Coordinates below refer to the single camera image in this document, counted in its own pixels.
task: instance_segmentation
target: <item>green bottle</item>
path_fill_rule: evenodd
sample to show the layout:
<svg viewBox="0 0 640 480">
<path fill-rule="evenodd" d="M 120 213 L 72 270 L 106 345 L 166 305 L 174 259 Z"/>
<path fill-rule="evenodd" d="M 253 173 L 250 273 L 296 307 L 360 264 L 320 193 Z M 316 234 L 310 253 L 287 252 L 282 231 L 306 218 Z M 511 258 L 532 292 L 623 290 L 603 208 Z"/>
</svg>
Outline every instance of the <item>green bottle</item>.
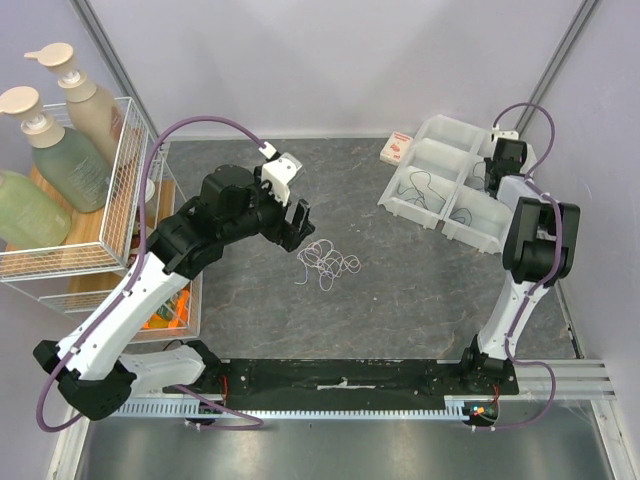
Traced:
<svg viewBox="0 0 640 480">
<path fill-rule="evenodd" d="M 71 217 L 19 173 L 0 170 L 0 238 L 21 249 L 60 245 Z"/>
<path fill-rule="evenodd" d="M 22 120 L 38 171 L 73 208 L 88 213 L 104 207 L 111 167 L 84 134 L 42 112 L 37 90 L 7 90 L 0 96 L 0 113 Z"/>
</svg>

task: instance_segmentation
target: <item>red and white box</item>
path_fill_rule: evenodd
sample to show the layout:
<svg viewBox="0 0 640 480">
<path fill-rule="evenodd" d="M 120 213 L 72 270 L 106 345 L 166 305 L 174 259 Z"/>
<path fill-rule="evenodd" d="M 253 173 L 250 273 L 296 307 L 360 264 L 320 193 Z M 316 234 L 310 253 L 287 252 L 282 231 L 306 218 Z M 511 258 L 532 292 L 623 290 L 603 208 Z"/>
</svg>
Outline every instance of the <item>red and white box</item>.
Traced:
<svg viewBox="0 0 640 480">
<path fill-rule="evenodd" d="M 394 166 L 398 166 L 402 157 L 409 149 L 413 137 L 404 133 L 393 132 L 380 152 L 380 160 Z"/>
</svg>

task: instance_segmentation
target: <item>tangled white cable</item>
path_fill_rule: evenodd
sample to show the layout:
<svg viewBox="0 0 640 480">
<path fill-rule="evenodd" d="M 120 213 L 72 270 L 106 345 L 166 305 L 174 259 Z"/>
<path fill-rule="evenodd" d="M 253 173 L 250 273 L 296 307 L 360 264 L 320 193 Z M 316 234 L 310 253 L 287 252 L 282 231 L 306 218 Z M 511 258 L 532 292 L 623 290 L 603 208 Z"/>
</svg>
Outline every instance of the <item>tangled white cable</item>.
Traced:
<svg viewBox="0 0 640 480">
<path fill-rule="evenodd" d="M 298 252 L 298 260 L 304 264 L 304 282 L 295 282 L 295 284 L 304 285 L 307 283 L 309 281 L 309 269 L 312 268 L 320 274 L 318 283 L 325 292 L 331 290 L 333 282 L 342 275 L 342 272 L 358 273 L 362 268 L 358 257 L 355 255 L 344 257 L 333 248 L 333 242 L 324 238 L 311 242 L 300 250 Z"/>
</svg>

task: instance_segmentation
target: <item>dark gray surface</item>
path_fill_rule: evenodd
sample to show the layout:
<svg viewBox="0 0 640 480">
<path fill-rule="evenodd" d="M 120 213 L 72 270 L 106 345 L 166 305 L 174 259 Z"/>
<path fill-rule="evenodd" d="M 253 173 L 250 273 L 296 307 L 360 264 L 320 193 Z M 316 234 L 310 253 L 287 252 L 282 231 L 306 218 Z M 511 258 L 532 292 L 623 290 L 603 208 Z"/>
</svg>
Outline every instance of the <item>dark gray surface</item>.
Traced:
<svg viewBox="0 0 640 480">
<path fill-rule="evenodd" d="M 362 270 L 323 292 L 317 275 L 294 284 L 304 279 L 295 254 L 262 237 L 234 244 L 206 270 L 201 339 L 222 357 L 460 357 L 498 298 L 505 277 L 500 257 L 376 205 L 394 171 L 378 159 L 385 140 L 272 143 L 305 165 L 293 190 L 311 204 L 312 239 L 357 255 Z M 248 141 L 175 142 L 169 155 L 187 196 L 199 193 L 217 165 L 261 162 Z M 573 357 L 554 292 L 536 308 L 518 354 Z"/>
<path fill-rule="evenodd" d="M 613 480 L 588 402 L 527 428 L 458 422 L 267 420 L 258 432 L 197 432 L 178 419 L 90 427 L 76 480 Z M 513 422 L 540 408 L 502 402 Z"/>
</svg>

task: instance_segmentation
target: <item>white wall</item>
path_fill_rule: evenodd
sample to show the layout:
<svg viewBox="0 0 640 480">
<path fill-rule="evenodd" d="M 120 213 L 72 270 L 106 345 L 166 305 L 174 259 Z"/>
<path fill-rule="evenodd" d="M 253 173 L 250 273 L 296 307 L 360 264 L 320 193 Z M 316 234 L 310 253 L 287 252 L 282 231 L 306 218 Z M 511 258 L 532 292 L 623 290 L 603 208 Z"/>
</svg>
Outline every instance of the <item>white wall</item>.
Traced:
<svg viewBox="0 0 640 480">
<path fill-rule="evenodd" d="M 59 41 L 71 43 L 80 65 L 98 83 L 119 93 L 71 6 L 50 0 L 3 2 L 0 91 L 31 85 L 45 103 L 63 102 L 55 76 L 22 58 L 25 52 Z M 0 118 L 0 145 L 0 169 L 29 171 L 30 149 L 18 122 Z M 36 425 L 36 400 L 46 375 L 31 352 L 40 340 L 58 340 L 76 325 L 3 284 L 0 306 L 0 476 L 40 479 L 49 467 L 57 436 L 41 432 Z M 64 401 L 53 391 L 47 408 L 49 422 L 59 422 L 64 411 Z"/>
<path fill-rule="evenodd" d="M 640 449 L 640 56 L 636 0 L 602 2 L 544 105 L 557 122 L 538 180 L 582 209 L 573 271 L 564 282 L 589 355 L 605 360 Z M 543 150 L 537 116 L 527 139 Z"/>
<path fill-rule="evenodd" d="M 265 136 L 345 136 L 436 113 L 489 124 L 529 97 L 580 1 L 91 3 L 158 128 L 210 114 Z"/>
<path fill-rule="evenodd" d="M 120 95 L 113 77 L 84 30 L 68 1 L 19 0 L 3 2 L 0 28 L 0 93 L 29 85 L 40 92 L 45 104 L 63 103 L 57 78 L 38 62 L 26 60 L 26 52 L 53 42 L 73 45 L 78 66 L 114 95 Z M 30 148 L 20 133 L 20 124 L 0 117 L 0 168 L 26 173 L 31 168 Z"/>
</svg>

